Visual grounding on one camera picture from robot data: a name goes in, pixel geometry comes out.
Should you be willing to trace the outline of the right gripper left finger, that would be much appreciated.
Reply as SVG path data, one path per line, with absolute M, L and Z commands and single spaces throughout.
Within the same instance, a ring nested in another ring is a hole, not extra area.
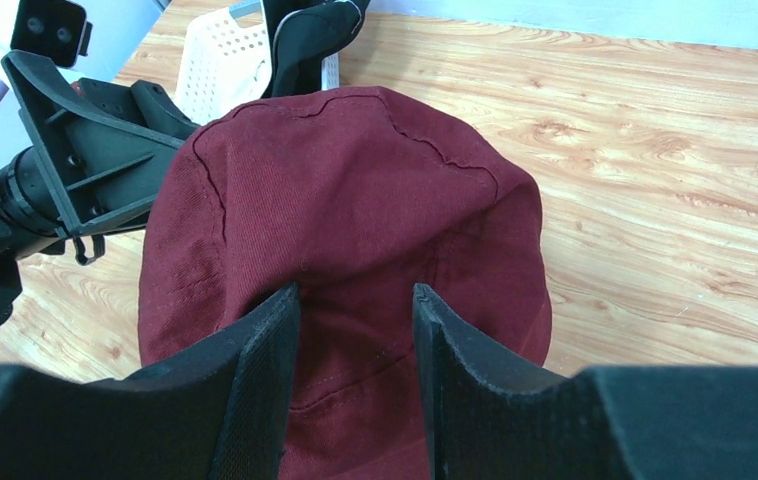
M 274 479 L 300 327 L 289 285 L 123 380 L 0 365 L 0 479 Z

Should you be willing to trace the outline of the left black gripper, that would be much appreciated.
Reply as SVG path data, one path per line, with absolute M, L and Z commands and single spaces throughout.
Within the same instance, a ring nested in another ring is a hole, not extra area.
M 170 163 L 200 125 L 156 83 L 81 79 L 73 86 L 43 56 L 12 51 L 2 60 L 32 142 L 0 169 L 5 252 L 17 260 L 106 253 L 103 235 L 143 229 Z M 91 236 L 89 252 L 79 238 Z

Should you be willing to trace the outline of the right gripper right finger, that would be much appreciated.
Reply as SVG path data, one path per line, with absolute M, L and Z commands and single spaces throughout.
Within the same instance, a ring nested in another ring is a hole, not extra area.
M 758 479 L 758 367 L 594 366 L 565 378 L 425 284 L 413 330 L 435 479 Z

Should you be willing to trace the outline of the dark red hat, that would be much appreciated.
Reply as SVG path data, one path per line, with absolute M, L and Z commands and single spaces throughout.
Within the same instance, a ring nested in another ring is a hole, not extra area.
M 347 87 L 247 103 L 194 133 L 163 180 L 143 247 L 141 362 L 297 283 L 281 477 L 426 479 L 413 287 L 542 363 L 541 231 L 534 179 L 413 98 Z

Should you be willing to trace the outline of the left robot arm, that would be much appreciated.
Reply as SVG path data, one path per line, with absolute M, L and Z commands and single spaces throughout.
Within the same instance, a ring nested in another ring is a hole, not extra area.
M 143 229 L 195 124 L 158 84 L 69 83 L 46 57 L 14 50 L 3 69 L 30 145 L 0 169 L 0 325 L 22 286 L 18 263 L 67 245 L 86 266 L 109 235 Z

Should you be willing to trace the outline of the white perforated plastic basket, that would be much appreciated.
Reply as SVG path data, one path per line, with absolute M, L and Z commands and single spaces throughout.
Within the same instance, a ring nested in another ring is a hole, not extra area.
M 203 125 L 263 99 L 272 69 L 261 2 L 242 1 L 189 24 L 173 100 L 193 122 Z M 338 87 L 338 54 L 322 61 L 319 91 Z

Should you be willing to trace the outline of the black hat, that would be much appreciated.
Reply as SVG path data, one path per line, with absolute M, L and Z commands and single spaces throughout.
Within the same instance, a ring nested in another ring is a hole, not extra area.
M 263 0 L 272 74 L 261 97 L 319 91 L 322 61 L 354 41 L 369 5 L 369 0 Z

